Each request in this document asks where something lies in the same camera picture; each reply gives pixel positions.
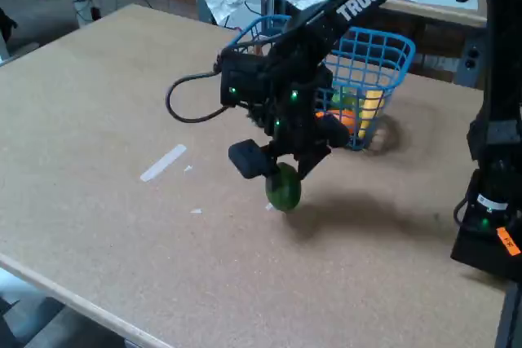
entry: orange label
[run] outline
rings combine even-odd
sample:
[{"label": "orange label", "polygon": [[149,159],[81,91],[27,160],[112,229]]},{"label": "orange label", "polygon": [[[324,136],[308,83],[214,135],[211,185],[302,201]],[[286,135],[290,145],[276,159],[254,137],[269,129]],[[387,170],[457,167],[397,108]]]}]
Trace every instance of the orange label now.
[{"label": "orange label", "polygon": [[522,252],[520,252],[519,247],[515,244],[515,241],[509,235],[505,227],[499,227],[497,229],[498,238],[502,241],[504,246],[506,246],[507,251],[511,256],[516,256]]}]

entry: lime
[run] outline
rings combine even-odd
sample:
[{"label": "lime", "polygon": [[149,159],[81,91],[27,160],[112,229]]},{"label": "lime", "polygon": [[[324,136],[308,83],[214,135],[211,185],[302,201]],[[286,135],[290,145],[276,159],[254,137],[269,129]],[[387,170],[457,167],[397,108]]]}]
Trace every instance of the lime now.
[{"label": "lime", "polygon": [[278,163],[279,172],[267,177],[265,192],[268,201],[275,209],[290,211],[301,199],[301,180],[294,167]]},{"label": "lime", "polygon": [[343,91],[343,103],[341,104],[341,92],[340,90],[335,91],[334,95],[332,96],[332,107],[333,108],[346,108],[350,110],[355,110],[355,106],[357,105],[357,98],[346,92]]}]

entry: blue wire basket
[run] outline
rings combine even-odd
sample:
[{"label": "blue wire basket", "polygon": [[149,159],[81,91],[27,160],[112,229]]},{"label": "blue wire basket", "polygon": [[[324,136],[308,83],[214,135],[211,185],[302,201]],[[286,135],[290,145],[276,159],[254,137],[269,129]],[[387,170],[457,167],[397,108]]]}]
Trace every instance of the blue wire basket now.
[{"label": "blue wire basket", "polygon": [[[289,19],[287,15],[258,18],[229,45],[250,42],[237,51],[266,55]],[[335,116],[350,130],[347,148],[368,147],[378,119],[404,80],[414,54],[415,44],[406,37],[350,28],[324,60],[334,81],[318,90],[316,115]]]}]

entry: white paper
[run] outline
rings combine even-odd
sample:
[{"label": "white paper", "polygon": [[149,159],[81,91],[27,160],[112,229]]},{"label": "white paper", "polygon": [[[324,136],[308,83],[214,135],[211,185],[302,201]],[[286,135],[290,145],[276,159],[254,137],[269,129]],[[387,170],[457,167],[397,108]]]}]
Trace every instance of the white paper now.
[{"label": "white paper", "polygon": [[164,169],[166,169],[167,166],[178,159],[185,151],[187,151],[187,148],[183,144],[178,144],[176,147],[168,151],[168,153],[165,154],[158,162],[150,166],[147,171],[141,174],[139,179],[146,183],[147,181],[155,178]]}]

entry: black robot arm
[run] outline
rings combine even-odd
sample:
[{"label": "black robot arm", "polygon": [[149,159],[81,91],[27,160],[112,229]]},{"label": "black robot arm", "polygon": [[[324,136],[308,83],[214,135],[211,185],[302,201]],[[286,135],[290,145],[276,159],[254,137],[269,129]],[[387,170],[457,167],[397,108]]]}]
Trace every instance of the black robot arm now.
[{"label": "black robot arm", "polygon": [[[229,157],[245,178],[273,177],[277,158],[292,154],[302,179],[330,148],[346,145],[350,135],[336,118],[314,116],[317,88],[332,82],[322,60],[360,16],[385,1],[326,0],[295,15],[284,33],[272,38],[267,56],[238,54],[234,46],[223,51],[222,105],[248,108],[272,137],[263,147],[252,140],[230,147]],[[452,253],[460,262],[515,281],[522,281],[522,255],[516,257],[515,245],[522,244],[520,10],[522,0],[488,0],[487,85],[467,136],[479,167],[455,211],[461,228]],[[296,94],[298,102],[292,100]],[[506,247],[504,232],[514,247]]]},{"label": "black robot arm", "polygon": [[266,56],[238,53],[248,42],[223,50],[221,104],[248,108],[272,137],[264,147],[252,140],[230,147],[229,157],[245,178],[273,175],[277,158],[292,154],[302,179],[330,148],[347,144],[350,135],[340,121],[314,114],[318,88],[332,83],[322,61],[361,15],[385,1],[326,0],[300,11],[281,35],[269,39],[274,43]]}]

